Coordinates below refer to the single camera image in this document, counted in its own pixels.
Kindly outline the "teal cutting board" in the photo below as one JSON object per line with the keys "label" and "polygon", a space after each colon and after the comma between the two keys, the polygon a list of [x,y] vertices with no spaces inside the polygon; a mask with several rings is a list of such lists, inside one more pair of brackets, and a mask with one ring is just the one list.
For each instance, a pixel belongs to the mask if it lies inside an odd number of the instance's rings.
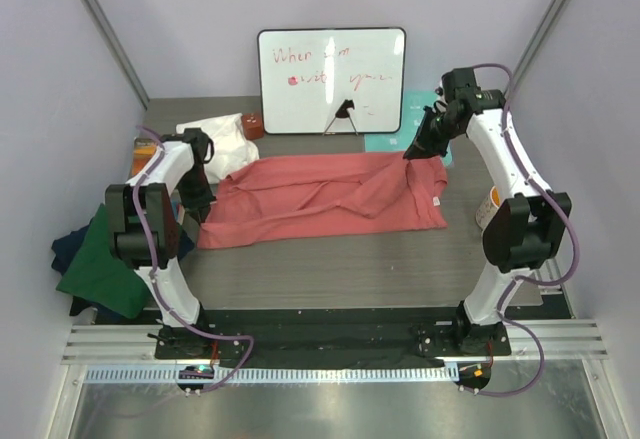
{"label": "teal cutting board", "polygon": [[401,127],[390,134],[366,134],[365,152],[405,152],[411,145],[424,116],[424,107],[438,98],[432,91],[406,91],[401,107]]}

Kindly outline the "red t shirt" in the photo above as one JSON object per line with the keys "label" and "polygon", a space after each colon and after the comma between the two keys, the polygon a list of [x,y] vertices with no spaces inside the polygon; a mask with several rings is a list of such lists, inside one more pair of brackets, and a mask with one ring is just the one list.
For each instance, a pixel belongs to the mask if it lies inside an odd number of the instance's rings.
{"label": "red t shirt", "polygon": [[444,229],[447,183],[441,160],[408,160],[400,152],[260,159],[219,183],[197,245]]}

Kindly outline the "metal wire board stand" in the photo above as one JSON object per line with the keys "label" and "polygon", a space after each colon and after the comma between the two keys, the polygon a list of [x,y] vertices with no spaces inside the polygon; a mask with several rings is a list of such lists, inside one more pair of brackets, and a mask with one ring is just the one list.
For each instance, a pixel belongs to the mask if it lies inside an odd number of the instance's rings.
{"label": "metal wire board stand", "polygon": [[347,119],[349,124],[351,125],[351,128],[353,130],[353,133],[356,136],[359,136],[359,132],[355,126],[355,122],[353,120],[353,118],[351,117],[351,111],[355,109],[355,103],[352,99],[345,99],[341,105],[338,107],[337,111],[335,112],[333,118],[328,122],[328,124],[326,125],[324,131],[323,131],[323,135],[328,135],[331,134],[330,129],[332,128],[332,126],[334,125],[334,123],[338,120],[338,119]]}

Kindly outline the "white dry erase board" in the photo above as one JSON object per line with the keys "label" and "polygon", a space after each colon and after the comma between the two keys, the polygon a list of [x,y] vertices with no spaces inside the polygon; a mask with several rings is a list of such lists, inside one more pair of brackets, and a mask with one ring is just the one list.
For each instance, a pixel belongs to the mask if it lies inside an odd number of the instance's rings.
{"label": "white dry erase board", "polygon": [[[401,126],[406,32],[401,27],[266,29],[257,36],[264,129],[323,134],[345,99],[360,134]],[[354,134],[338,119],[331,134]]]}

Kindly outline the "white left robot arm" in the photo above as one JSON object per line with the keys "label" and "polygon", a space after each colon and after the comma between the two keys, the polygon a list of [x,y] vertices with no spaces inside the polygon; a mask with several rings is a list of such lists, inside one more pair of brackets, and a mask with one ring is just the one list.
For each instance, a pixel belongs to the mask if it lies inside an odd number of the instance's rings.
{"label": "white left robot arm", "polygon": [[155,152],[124,184],[105,192],[111,254],[147,285],[162,310],[162,323],[183,328],[179,347],[190,357],[205,356],[213,334],[198,324],[201,303],[187,286],[179,265],[181,232],[171,197],[177,193],[185,214],[197,223],[215,201],[205,166],[213,159],[213,140],[199,128],[159,136],[143,127]]}

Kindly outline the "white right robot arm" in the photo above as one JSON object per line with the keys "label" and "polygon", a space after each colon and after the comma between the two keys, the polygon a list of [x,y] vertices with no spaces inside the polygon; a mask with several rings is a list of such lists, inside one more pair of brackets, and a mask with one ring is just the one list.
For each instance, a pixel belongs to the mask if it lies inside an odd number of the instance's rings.
{"label": "white right robot arm", "polygon": [[474,67],[445,73],[437,100],[425,109],[407,160],[445,156],[449,143],[466,136],[474,144],[501,199],[482,232],[485,267],[458,306],[449,332],[463,354],[480,355],[497,339],[506,306],[533,272],[554,258],[568,230],[572,202],[540,178],[499,89],[482,89]]}

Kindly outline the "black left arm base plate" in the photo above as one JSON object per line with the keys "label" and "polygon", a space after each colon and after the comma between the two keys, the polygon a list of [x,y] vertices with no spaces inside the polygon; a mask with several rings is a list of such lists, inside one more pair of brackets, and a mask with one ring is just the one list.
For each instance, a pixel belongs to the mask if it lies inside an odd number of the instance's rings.
{"label": "black left arm base plate", "polygon": [[249,347],[249,341],[240,339],[245,331],[227,317],[209,320],[209,334],[230,337],[230,341],[205,338],[185,328],[161,326],[147,334],[155,343],[154,357],[171,359],[224,359],[239,360]]}

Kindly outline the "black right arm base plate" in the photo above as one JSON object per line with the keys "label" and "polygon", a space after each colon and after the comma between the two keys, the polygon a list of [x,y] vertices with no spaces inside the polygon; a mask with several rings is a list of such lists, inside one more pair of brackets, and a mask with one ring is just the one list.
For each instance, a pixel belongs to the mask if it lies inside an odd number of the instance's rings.
{"label": "black right arm base plate", "polygon": [[462,326],[452,323],[419,324],[411,330],[417,353],[425,358],[506,357],[512,353],[504,324]]}

